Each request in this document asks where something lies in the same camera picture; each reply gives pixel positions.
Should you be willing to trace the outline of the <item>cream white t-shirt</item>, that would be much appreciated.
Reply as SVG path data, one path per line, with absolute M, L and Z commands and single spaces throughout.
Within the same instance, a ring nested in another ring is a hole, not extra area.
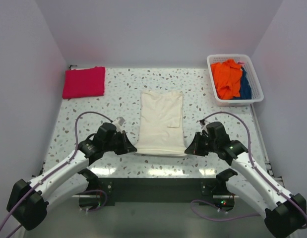
M 142 92 L 139 137 L 135 147 L 137 153 L 143 155 L 185 156 L 181 92 Z

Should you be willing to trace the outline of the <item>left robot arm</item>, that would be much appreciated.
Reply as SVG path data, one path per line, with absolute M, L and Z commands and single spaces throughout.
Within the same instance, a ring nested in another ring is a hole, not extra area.
M 101 159 L 106 152 L 116 155 L 136 152 L 122 130 L 123 118 L 105 122 L 94 135 L 88 136 L 78 144 L 58 166 L 26 182 L 17 181 L 11 191 L 7 211 L 30 231 L 36 228 L 46 217 L 48 207 L 76 193 L 93 194 L 97 190 L 94 174 L 88 166 Z M 65 188 L 64 183 L 74 175 L 84 179 L 72 188 Z

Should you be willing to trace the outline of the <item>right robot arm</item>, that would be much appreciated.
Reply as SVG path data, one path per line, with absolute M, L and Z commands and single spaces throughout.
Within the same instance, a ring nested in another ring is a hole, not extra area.
M 185 153 L 203 157 L 215 153 L 229 165 L 216 175 L 219 194 L 230 192 L 240 197 L 264 219 L 276 238 L 307 227 L 307 202 L 302 195 L 292 194 L 270 176 L 240 141 L 229 138 L 222 123 L 199 123 L 202 130 L 195 133 Z

